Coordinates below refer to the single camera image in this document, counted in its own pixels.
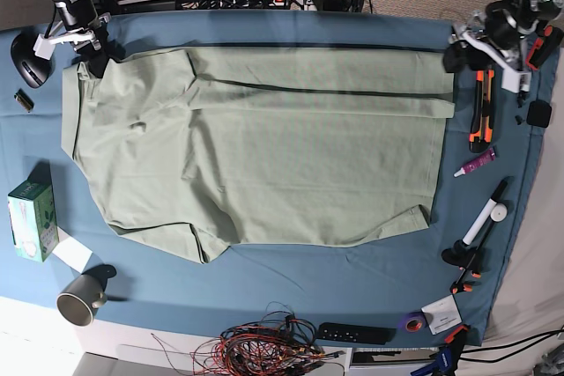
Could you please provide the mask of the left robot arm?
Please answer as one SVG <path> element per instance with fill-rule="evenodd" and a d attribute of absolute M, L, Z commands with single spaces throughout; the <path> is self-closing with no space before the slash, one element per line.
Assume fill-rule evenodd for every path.
<path fill-rule="evenodd" d="M 563 32 L 552 25 L 562 14 L 563 0 L 492 2 L 452 25 L 443 67 L 448 73 L 495 63 L 517 72 L 538 70 L 563 41 Z"/>

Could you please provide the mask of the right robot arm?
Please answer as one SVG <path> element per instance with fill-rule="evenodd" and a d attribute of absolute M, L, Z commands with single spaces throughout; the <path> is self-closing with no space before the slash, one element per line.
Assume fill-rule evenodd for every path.
<path fill-rule="evenodd" d="M 86 61 L 89 71 L 97 78 L 103 77 L 108 65 L 107 22 L 101 17 L 93 0 L 53 0 L 66 30 L 66 40 L 75 52 Z"/>

